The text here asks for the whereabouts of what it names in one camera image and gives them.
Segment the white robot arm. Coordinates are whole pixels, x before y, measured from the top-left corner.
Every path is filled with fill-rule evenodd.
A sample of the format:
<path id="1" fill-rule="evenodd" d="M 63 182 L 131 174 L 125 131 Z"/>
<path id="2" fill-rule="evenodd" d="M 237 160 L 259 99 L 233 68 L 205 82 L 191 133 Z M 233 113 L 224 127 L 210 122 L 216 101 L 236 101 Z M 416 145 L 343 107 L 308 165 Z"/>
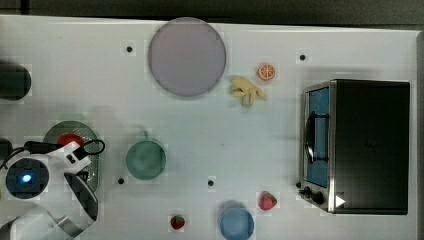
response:
<path id="1" fill-rule="evenodd" d="M 80 175 L 91 153 L 76 142 L 29 141 L 5 164 L 8 195 L 33 207 L 1 227 L 1 240 L 74 240 L 98 217 L 97 197 Z"/>

